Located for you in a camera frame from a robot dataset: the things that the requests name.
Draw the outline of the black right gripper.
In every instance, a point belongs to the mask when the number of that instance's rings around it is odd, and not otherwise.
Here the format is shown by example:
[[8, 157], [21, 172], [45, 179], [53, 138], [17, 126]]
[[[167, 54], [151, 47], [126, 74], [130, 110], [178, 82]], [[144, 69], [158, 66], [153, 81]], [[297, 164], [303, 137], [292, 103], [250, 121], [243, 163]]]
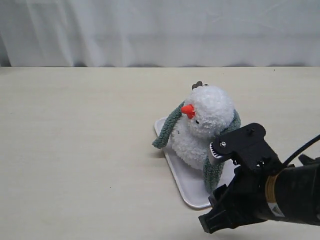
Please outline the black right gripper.
[[271, 212], [263, 196], [268, 175], [236, 168], [230, 184], [218, 187], [210, 195], [212, 209], [198, 217], [204, 232], [213, 234], [270, 220]]

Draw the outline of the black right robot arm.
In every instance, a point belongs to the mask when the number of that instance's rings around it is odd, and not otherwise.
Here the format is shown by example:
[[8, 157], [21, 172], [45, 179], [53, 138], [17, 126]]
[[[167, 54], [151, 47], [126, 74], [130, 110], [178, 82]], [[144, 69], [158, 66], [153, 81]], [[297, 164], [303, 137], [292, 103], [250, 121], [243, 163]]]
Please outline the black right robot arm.
[[212, 210], [199, 220], [207, 233], [266, 221], [319, 226], [320, 164], [284, 168], [277, 175], [253, 175], [240, 166], [228, 186], [211, 196]]

